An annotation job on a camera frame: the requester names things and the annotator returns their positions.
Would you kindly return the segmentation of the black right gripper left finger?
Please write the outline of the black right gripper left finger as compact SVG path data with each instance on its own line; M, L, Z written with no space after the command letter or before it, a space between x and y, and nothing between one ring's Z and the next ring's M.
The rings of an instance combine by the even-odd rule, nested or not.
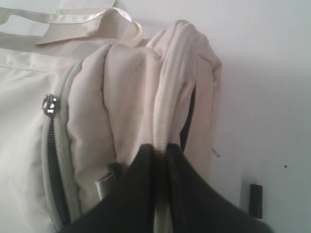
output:
M156 201L155 150L138 153L112 191L63 233L151 233Z

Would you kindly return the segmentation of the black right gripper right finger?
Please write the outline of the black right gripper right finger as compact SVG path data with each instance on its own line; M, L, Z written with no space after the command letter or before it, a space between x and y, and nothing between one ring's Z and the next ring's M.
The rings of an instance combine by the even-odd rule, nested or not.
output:
M178 145L168 145L166 163L175 233L262 232L261 222L228 202L200 177Z

